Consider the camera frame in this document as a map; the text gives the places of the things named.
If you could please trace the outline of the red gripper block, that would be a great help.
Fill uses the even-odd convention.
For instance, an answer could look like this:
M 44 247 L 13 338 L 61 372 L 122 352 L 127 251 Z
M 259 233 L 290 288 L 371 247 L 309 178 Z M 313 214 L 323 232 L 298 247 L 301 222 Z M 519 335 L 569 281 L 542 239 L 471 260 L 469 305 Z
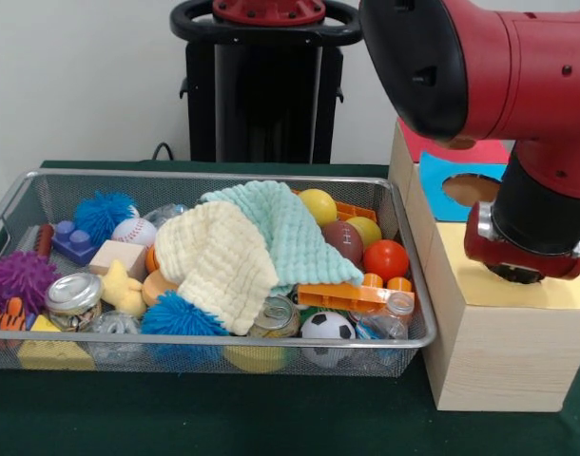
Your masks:
M 567 254 L 529 252 L 505 239 L 493 224 L 493 203 L 477 202 L 468 215 L 465 255 L 506 280 L 572 280 L 580 276 L 580 241 Z

